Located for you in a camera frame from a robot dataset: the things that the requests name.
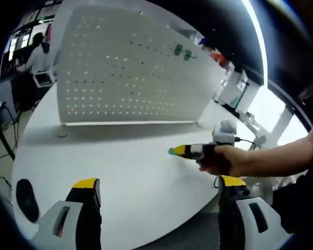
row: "round white table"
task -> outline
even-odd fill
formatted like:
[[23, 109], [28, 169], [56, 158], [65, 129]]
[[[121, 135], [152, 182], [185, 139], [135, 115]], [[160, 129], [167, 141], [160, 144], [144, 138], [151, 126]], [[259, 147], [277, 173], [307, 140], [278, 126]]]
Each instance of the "round white table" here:
[[[195, 124], [145, 124], [68, 127], [59, 138], [61, 123], [54, 85], [31, 116], [20, 140], [12, 176], [16, 223], [27, 238], [38, 230], [16, 202], [16, 183], [28, 179], [40, 216], [57, 201], [64, 201], [81, 179], [99, 178], [102, 249], [133, 249], [150, 243], [190, 219], [217, 194], [215, 176], [198, 170], [192, 160], [167, 153], [173, 146], [212, 141], [212, 127], [235, 119], [211, 102]], [[238, 136], [254, 135], [238, 122]], [[238, 145], [248, 149], [250, 144]]]

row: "white pegboard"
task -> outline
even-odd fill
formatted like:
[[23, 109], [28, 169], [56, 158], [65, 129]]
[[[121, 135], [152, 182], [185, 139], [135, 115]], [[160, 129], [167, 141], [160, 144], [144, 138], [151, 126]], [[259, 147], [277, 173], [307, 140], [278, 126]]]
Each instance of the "white pegboard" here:
[[[174, 55], [177, 44], [192, 51]], [[57, 97], [62, 123], [197, 121], [222, 69], [190, 40], [119, 8], [75, 8], [65, 30]]]

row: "desk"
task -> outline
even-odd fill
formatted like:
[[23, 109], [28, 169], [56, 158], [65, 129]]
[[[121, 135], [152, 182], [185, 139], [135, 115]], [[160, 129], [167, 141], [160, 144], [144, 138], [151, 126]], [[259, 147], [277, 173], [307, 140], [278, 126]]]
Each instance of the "desk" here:
[[[211, 110], [215, 118], [206, 119], [211, 127], [229, 117], [213, 101], [203, 117], [211, 117]], [[103, 250], [133, 249], [166, 235], [218, 192], [213, 187], [215, 176], [200, 172], [192, 160], [167, 153], [172, 146], [210, 142], [211, 128], [195, 124], [69, 127], [65, 138], [57, 137], [59, 128], [54, 85], [30, 118], [14, 162], [14, 216], [28, 239], [38, 225], [30, 223], [17, 206], [16, 183], [22, 178], [33, 186], [40, 216], [65, 200], [75, 182], [99, 178]]]

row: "white shirt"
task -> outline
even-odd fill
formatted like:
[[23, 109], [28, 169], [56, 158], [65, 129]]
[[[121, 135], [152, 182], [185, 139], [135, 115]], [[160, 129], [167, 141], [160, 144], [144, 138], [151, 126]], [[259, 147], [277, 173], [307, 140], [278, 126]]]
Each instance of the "white shirt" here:
[[42, 45], [40, 44], [31, 52], [26, 63], [25, 71], [29, 70], [32, 74], [36, 74], [39, 71], [48, 71], [50, 68], [47, 62], [48, 55], [49, 54], [43, 52]]

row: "forearm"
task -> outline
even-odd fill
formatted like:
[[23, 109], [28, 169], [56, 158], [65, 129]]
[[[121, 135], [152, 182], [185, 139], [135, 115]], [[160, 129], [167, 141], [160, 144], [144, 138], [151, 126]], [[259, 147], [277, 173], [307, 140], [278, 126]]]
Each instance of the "forearm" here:
[[313, 144], [305, 137], [267, 151], [248, 152], [243, 176], [290, 176], [306, 170], [313, 157]]

